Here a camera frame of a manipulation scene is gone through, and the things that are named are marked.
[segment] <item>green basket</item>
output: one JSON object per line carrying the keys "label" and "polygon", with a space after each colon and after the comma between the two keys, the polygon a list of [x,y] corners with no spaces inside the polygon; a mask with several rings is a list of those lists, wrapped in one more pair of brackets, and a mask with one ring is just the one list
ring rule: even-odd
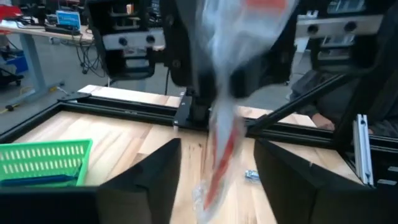
{"label": "green basket", "polygon": [[40,187],[83,185],[92,144],[91,139],[0,144],[0,181],[78,173],[77,180]]}

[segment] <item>floor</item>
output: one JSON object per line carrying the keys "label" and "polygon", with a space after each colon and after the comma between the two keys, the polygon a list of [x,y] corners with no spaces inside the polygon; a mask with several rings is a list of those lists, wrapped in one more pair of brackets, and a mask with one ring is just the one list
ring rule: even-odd
{"label": "floor", "polygon": [[[9,39],[17,47],[21,47],[18,35],[9,35]],[[89,72],[86,75],[82,74],[80,63],[76,56],[76,48],[62,44],[52,45],[46,37],[34,37],[34,39],[46,82],[53,83],[64,80],[65,86],[63,89],[66,91],[77,91],[88,84],[105,85],[108,82],[107,78],[96,76],[93,72]],[[298,80],[301,75],[310,68],[308,57],[301,57],[301,55],[297,55],[296,57],[300,58],[300,60],[295,60],[294,62],[290,84]],[[166,71],[165,67],[161,65],[157,66],[155,75],[145,81],[145,91],[164,94]],[[100,69],[98,69],[97,73],[100,75],[103,74]],[[0,108],[4,108],[8,100],[19,96],[24,90],[29,89],[29,74],[25,73],[23,75],[25,75],[25,79],[22,80],[22,86],[9,85],[7,88],[0,88]],[[137,82],[117,82],[112,87],[137,90]],[[169,80],[168,95],[178,96],[181,91],[183,91],[182,88],[175,86],[173,82]],[[244,106],[274,110],[286,104],[289,94],[289,86],[267,86],[255,92],[250,98],[242,101],[241,104]],[[57,98],[63,95],[64,93],[61,91],[49,93],[39,100],[22,104],[13,112],[0,114],[0,134],[50,106],[52,103],[56,102]]]}

